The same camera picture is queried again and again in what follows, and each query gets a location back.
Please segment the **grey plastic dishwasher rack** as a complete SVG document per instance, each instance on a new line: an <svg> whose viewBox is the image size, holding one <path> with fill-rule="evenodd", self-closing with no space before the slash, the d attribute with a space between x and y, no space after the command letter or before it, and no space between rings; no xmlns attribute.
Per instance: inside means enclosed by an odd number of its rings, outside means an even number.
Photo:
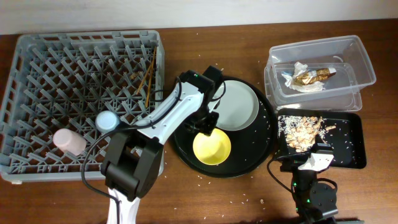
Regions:
<svg viewBox="0 0 398 224"><path fill-rule="evenodd" d="M157 46L149 107L149 69ZM1 177L13 184L100 180L107 140L95 118L109 110L127 124L151 113L162 97L164 48L154 30L27 34L19 37L1 103ZM53 143L59 129L86 140L75 156Z"/></svg>

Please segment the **grey round plate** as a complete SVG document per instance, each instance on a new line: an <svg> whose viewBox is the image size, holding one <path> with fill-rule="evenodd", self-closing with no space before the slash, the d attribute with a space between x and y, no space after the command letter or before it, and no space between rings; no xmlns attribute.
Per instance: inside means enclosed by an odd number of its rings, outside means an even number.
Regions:
<svg viewBox="0 0 398 224"><path fill-rule="evenodd" d="M216 127L226 131L239 131L248 127L259 111L259 100L254 90L237 80L226 80L226 91L222 84L215 98L224 95L208 104L209 109L219 114Z"/></svg>

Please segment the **wooden chopstick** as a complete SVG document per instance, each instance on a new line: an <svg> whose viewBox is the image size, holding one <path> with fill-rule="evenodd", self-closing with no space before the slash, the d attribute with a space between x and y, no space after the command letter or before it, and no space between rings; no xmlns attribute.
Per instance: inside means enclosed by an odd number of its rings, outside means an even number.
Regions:
<svg viewBox="0 0 398 224"><path fill-rule="evenodd" d="M150 72L151 72L152 69L153 69L153 64L154 64L154 61L151 62L149 69L146 71L146 74L144 75L144 78L141 80L141 83L140 83L138 89L136 90L136 94L139 94L141 88L143 87L144 82L145 82L145 80L146 80L148 74L150 74Z"/></svg>
<svg viewBox="0 0 398 224"><path fill-rule="evenodd" d="M151 66L150 66L149 81L147 84L147 94L146 94L146 102L145 102L146 108L149 107L150 90L151 90L151 85L152 85L152 76L154 73L156 55L157 55L157 46L155 46L155 48L154 48L154 55L153 55Z"/></svg>

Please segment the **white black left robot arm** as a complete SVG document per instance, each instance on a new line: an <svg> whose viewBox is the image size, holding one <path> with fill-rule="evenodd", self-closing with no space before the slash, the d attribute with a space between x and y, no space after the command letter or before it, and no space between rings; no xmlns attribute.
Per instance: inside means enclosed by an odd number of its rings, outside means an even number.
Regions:
<svg viewBox="0 0 398 224"><path fill-rule="evenodd" d="M218 101L215 93L223 81L221 70L213 66L203 74L182 73L171 94L151 114L132 125L120 124L99 138L110 138L100 166L108 191L90 185L85 171L81 176L90 190L110 199L108 223L135 222L140 199L158 177L164 144L179 126L207 136L213 132L219 115L209 104Z"/></svg>

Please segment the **clear plastic bin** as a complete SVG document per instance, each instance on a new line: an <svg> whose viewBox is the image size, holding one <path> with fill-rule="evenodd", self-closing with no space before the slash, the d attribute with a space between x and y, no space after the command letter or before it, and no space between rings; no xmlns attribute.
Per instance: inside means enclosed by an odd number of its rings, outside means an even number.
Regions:
<svg viewBox="0 0 398 224"><path fill-rule="evenodd" d="M347 35L271 47L264 82L277 108L357 111L376 74L361 39Z"/></svg>

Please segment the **yellow bowl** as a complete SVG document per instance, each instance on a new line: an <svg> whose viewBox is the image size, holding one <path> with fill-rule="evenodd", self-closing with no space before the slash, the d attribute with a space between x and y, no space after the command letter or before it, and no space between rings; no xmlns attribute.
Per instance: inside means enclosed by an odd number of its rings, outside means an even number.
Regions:
<svg viewBox="0 0 398 224"><path fill-rule="evenodd" d="M193 140L193 153L200 162L209 166L217 166L229 157L231 141L228 135L220 129L214 129L209 136L198 133Z"/></svg>

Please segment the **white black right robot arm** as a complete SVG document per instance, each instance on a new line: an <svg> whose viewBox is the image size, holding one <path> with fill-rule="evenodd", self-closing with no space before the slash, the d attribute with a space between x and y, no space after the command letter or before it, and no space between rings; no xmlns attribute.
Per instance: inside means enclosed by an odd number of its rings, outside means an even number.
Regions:
<svg viewBox="0 0 398 224"><path fill-rule="evenodd" d="M320 178L334 159L330 145L316 143L305 152L277 152L272 161L280 161L280 170L290 172L292 180L286 189L292 194L301 223L364 223L363 220L337 219L336 182Z"/></svg>

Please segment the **light blue plastic cup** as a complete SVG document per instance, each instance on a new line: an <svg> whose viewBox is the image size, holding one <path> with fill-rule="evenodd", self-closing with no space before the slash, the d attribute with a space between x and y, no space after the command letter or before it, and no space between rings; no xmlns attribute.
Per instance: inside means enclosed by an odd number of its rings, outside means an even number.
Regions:
<svg viewBox="0 0 398 224"><path fill-rule="evenodd" d="M112 111L102 111L95 119L95 126L97 130L103 134L115 130L119 124L119 117Z"/></svg>

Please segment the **white tissue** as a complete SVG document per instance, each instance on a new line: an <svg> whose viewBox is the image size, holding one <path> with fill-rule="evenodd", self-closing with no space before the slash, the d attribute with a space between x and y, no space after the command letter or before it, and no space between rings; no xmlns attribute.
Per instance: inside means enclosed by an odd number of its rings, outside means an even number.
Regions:
<svg viewBox="0 0 398 224"><path fill-rule="evenodd" d="M299 91L301 93L312 93L323 90L324 83L320 81L316 81L315 83L306 84L306 85L299 83L299 77L308 72L307 64L296 62L294 64L294 67L295 70L293 74L287 72L281 72L281 75L285 78L286 87L292 90Z"/></svg>

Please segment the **round black serving tray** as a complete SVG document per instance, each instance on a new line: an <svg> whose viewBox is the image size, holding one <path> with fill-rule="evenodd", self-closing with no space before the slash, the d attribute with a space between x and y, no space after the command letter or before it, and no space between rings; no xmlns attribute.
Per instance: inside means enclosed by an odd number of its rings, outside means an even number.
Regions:
<svg viewBox="0 0 398 224"><path fill-rule="evenodd" d="M256 169L270 155L277 142L277 121L274 110L265 95L254 85L235 77L226 77L226 81L238 81L249 86L258 97L259 109L253 123L239 131L226 131L231 141L231 153L218 165L206 165L200 162L193 152L193 140L196 133L187 131L184 125L178 127L170 138L170 143L187 166L191 169L217 178L238 177Z"/></svg>

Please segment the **rice and peanut shell waste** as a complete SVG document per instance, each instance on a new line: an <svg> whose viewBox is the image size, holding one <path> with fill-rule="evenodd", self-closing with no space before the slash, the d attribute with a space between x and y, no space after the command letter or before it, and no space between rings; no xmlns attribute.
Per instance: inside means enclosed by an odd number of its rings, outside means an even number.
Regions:
<svg viewBox="0 0 398 224"><path fill-rule="evenodd" d="M315 116L281 115L278 117L279 137L284 136L288 147L295 152L308 151L319 137L321 143L336 125L327 125L326 119Z"/></svg>

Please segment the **black rectangular waste tray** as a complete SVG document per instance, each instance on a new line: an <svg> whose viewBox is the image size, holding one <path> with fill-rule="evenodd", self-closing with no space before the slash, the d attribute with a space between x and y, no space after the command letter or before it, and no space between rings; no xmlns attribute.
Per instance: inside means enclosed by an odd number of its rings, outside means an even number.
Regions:
<svg viewBox="0 0 398 224"><path fill-rule="evenodd" d="M315 111L300 109L282 109L277 114L279 122L278 143L280 155L293 154L295 149L286 143L283 134L286 119L298 120L303 117L322 118L321 128L335 126L335 129L322 131L319 136L323 142L329 144L333 150L332 167L344 167L350 169L363 169L367 165L366 151L364 146L363 127L361 118L354 113L334 112L334 111Z"/></svg>

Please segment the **pink plastic cup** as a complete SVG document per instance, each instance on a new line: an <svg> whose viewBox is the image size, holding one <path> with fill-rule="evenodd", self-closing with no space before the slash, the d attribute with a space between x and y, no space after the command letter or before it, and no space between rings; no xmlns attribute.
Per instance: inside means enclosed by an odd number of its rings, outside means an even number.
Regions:
<svg viewBox="0 0 398 224"><path fill-rule="evenodd" d="M86 140L80 134L63 128L53 135L53 143L63 152L79 156L86 148Z"/></svg>

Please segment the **gold foil snack wrapper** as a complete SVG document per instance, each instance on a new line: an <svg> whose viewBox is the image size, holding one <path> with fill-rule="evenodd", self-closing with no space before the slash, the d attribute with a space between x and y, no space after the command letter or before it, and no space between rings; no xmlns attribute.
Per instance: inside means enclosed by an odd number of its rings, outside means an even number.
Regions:
<svg viewBox="0 0 398 224"><path fill-rule="evenodd" d="M322 80L329 79L336 74L335 68L322 68L319 70L311 70L303 72L294 78L294 84L303 86L314 84L315 82L320 82Z"/></svg>

